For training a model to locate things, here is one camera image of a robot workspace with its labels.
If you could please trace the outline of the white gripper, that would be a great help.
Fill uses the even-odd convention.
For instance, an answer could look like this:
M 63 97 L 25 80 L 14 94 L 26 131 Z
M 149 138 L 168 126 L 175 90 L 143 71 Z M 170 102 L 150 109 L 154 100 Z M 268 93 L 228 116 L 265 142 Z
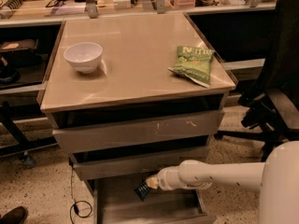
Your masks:
M 181 187 L 177 166 L 163 168 L 157 175 L 146 178 L 146 184 L 151 189 L 174 190 Z

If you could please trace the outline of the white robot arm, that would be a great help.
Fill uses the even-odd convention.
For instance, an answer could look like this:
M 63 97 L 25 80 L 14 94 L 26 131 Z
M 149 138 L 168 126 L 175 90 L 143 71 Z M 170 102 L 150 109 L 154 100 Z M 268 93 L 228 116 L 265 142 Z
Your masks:
M 264 162 L 186 160 L 146 179 L 148 187 L 162 190 L 207 189 L 212 184 L 258 191 L 258 224 L 299 224 L 299 142 L 275 147 Z

